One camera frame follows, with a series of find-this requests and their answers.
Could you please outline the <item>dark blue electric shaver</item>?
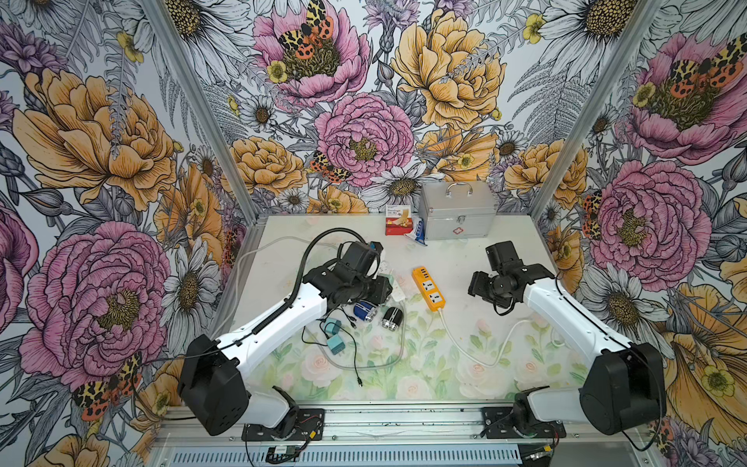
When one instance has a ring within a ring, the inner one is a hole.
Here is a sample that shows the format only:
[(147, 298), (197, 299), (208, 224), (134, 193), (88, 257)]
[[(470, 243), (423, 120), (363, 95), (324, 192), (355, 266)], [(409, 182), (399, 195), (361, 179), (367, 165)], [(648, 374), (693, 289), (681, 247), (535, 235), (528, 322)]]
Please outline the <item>dark blue electric shaver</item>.
[(364, 322), (371, 322), (377, 316), (379, 307), (367, 301), (361, 301), (354, 305), (354, 316)]

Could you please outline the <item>teal usb charger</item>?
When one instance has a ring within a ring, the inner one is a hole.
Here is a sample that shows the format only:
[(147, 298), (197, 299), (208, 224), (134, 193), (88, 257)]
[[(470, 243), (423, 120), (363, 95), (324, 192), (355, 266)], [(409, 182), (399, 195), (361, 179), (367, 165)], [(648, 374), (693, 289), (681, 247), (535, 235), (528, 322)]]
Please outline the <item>teal usb charger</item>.
[(327, 346), (333, 355), (338, 355), (345, 350), (345, 343), (340, 335), (334, 335), (328, 338)]
[(338, 319), (329, 319), (322, 324), (322, 329), (326, 336), (336, 336), (342, 329), (342, 323)]

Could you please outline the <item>orange power strip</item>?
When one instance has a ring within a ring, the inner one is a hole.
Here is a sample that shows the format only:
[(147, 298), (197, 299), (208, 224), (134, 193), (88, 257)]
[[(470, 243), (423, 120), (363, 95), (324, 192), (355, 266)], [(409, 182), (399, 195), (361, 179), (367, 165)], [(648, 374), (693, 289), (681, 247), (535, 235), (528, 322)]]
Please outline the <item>orange power strip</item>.
[(412, 279), (430, 311), (438, 313), (445, 307), (445, 297), (426, 268), (415, 268), (412, 271)]

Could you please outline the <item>white power strip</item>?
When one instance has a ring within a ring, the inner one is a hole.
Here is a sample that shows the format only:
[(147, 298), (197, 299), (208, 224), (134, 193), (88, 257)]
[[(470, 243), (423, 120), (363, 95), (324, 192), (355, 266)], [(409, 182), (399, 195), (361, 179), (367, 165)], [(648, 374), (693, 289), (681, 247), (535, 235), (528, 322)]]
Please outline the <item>white power strip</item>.
[(404, 301), (406, 301), (407, 296), (400, 285), (398, 276), (387, 261), (381, 263), (377, 270), (377, 275), (387, 279), (392, 288), (392, 292), (389, 295), (389, 301), (392, 303), (404, 303)]

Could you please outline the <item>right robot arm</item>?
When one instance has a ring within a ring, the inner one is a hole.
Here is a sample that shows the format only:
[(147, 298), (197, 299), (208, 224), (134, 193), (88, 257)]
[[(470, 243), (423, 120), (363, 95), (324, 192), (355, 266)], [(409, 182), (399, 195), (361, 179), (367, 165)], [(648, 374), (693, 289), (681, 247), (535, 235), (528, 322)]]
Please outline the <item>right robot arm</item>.
[(486, 247), (490, 272), (475, 272), (468, 293), (493, 305), (500, 316), (523, 304), (542, 316), (586, 360), (580, 387), (535, 388), (519, 393), (507, 422), (523, 436), (553, 422), (588, 423), (615, 435), (640, 425), (661, 424), (666, 412), (663, 356), (651, 344), (636, 344), (582, 306), (540, 264), (527, 265), (513, 243)]

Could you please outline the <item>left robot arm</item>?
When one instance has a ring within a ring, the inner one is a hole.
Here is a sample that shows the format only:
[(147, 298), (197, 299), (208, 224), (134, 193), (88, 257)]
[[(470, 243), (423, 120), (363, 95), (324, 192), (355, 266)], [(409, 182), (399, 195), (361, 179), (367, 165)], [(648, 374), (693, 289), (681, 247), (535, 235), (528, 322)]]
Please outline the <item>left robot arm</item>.
[(390, 285), (377, 273), (383, 246), (353, 241), (321, 266), (301, 268), (289, 296), (253, 321), (188, 347), (177, 392), (210, 436), (251, 425), (278, 438), (290, 436), (300, 408), (278, 386), (251, 386), (251, 373), (284, 342), (340, 305), (369, 296), (381, 302)]

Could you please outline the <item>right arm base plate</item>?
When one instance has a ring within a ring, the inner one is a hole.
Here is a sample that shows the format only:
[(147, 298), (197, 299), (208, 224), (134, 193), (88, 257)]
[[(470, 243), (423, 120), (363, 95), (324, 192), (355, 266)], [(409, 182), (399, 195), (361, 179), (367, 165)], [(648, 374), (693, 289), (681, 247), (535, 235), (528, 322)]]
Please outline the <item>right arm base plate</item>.
[(566, 430), (557, 421), (543, 422), (514, 407), (482, 408), (482, 430), (480, 438), (490, 440), (540, 439), (559, 440), (566, 437)]

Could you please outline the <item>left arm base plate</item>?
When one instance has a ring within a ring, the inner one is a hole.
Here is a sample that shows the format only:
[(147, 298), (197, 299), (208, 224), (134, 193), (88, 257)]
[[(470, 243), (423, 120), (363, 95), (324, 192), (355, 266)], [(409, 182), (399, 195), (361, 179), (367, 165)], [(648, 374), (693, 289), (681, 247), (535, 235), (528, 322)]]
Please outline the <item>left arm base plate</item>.
[(322, 438), (326, 411), (313, 408), (292, 408), (274, 428), (260, 424), (246, 424), (243, 442), (305, 442)]

